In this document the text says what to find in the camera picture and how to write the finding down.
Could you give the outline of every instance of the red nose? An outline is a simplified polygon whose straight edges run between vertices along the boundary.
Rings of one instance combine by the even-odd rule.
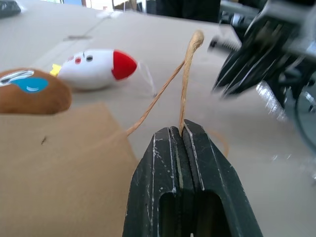
[[[137,68],[136,61],[129,55],[114,50],[112,74],[116,80],[122,80],[134,73]]]

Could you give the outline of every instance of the brown plush toy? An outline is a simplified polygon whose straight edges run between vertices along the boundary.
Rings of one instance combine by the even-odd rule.
[[[70,89],[48,73],[19,68],[0,73],[0,113],[49,115],[67,110]]]

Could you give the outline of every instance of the red dot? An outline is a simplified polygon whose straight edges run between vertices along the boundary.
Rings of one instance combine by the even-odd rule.
[[[80,58],[80,57],[76,58],[76,59],[75,59],[75,63],[76,63],[76,64],[81,63],[81,58]]]

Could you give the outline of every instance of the plush toy eye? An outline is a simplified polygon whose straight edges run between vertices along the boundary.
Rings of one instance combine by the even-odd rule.
[[[6,84],[11,80],[11,78],[1,80],[2,84]]]
[[[93,56],[91,56],[91,55],[87,56],[86,60],[87,60],[87,62],[91,62],[93,60]]]

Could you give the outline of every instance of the metal spring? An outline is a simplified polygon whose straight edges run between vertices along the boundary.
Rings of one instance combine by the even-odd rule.
[[[211,48],[219,48],[229,50],[230,52],[237,52],[240,49],[240,46],[234,42],[229,40],[219,41],[218,38],[213,38],[211,43],[209,44],[209,49]]]

